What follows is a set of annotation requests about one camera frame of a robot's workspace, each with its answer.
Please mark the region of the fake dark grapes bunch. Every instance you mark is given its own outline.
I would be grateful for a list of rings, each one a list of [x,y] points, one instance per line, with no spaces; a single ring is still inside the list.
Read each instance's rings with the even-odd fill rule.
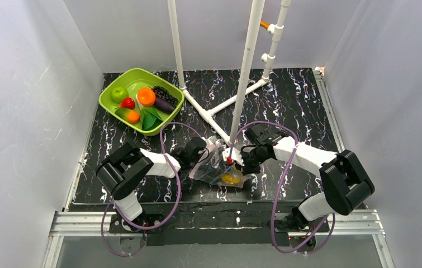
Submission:
[[[164,87],[154,86],[152,87],[152,91],[155,93],[156,98],[160,98],[173,105],[178,104],[178,99],[171,95]]]

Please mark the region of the fake red tomato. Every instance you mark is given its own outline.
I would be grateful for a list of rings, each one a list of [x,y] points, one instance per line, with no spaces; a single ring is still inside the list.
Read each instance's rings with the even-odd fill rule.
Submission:
[[[125,98],[120,104],[120,108],[134,109],[136,106],[134,100],[131,97]]]

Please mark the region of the fake mango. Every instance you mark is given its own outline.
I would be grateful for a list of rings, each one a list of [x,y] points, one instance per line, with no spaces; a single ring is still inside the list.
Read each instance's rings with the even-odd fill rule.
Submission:
[[[135,124],[140,122],[140,115],[133,109],[129,108],[118,108],[115,111],[115,115],[119,116],[125,122],[129,124]]]

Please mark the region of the fake green apple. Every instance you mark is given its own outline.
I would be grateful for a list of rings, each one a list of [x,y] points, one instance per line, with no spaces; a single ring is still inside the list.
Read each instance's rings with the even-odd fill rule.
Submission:
[[[110,96],[114,103],[120,104],[129,97],[129,93],[124,87],[115,87],[111,90]]]

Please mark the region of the fake bok choy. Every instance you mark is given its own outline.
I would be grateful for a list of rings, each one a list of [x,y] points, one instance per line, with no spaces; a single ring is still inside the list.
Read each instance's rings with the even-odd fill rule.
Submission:
[[[146,106],[141,102],[138,102],[138,105],[141,117],[141,129],[143,131],[151,131],[163,123],[160,114],[153,105]]]

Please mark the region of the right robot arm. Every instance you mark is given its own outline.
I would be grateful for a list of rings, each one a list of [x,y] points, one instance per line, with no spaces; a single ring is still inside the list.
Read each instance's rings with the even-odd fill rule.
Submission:
[[[287,220],[298,228],[310,222],[338,213],[349,215],[375,192],[367,172],[356,154],[350,150],[342,152],[317,149],[303,142],[288,131],[269,132],[259,123],[244,131],[251,143],[250,151],[241,149],[244,175],[260,172],[262,163],[269,159],[288,160],[318,178],[322,182],[322,193],[304,199],[292,209]]]

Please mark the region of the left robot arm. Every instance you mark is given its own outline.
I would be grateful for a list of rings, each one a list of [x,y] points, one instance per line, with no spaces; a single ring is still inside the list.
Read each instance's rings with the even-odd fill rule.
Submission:
[[[112,197],[119,215],[131,222],[143,212],[134,192],[143,178],[190,177],[193,168],[210,158],[211,144],[215,141],[215,137],[193,137],[184,147],[166,154],[140,149],[127,142],[99,163],[95,175]]]

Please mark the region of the fake orange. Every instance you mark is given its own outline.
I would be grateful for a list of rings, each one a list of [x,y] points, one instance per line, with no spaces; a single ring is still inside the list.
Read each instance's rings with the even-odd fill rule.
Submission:
[[[145,87],[138,90],[136,98],[144,107],[153,106],[156,96],[151,88]]]

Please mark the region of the fake purple eggplant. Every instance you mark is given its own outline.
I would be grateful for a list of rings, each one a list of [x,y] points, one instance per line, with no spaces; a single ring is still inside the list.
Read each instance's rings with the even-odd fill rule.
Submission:
[[[167,114],[173,113],[176,109],[176,106],[174,104],[161,98],[156,98],[153,106]]]

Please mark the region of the clear zip top bag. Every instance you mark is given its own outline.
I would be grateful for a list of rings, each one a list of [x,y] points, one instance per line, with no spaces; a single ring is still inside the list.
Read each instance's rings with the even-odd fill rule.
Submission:
[[[189,178],[210,185],[242,188],[244,183],[251,179],[251,175],[243,175],[236,166],[226,163],[225,157],[229,154],[229,148],[216,136],[207,138],[205,142],[203,156],[189,172]]]

